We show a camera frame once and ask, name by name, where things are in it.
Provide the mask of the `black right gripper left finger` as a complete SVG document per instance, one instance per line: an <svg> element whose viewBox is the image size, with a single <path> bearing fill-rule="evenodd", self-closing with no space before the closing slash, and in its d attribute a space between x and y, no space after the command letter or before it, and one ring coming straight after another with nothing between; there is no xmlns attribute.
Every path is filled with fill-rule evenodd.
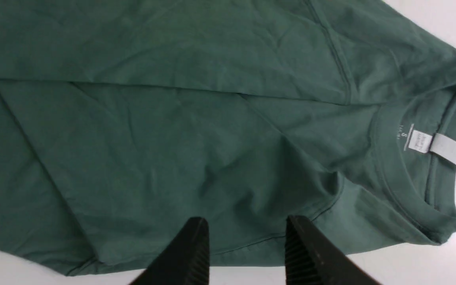
<svg viewBox="0 0 456 285"><path fill-rule="evenodd" d="M187 220L179 233L132 285L208 285L209 226L204 218Z"/></svg>

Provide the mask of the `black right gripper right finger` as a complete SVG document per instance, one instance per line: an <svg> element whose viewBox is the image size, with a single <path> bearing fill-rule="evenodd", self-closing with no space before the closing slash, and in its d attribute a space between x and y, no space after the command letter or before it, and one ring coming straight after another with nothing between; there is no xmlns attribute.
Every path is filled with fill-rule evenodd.
<svg viewBox="0 0 456 285"><path fill-rule="evenodd" d="M378 285L303 215L287 218L287 285Z"/></svg>

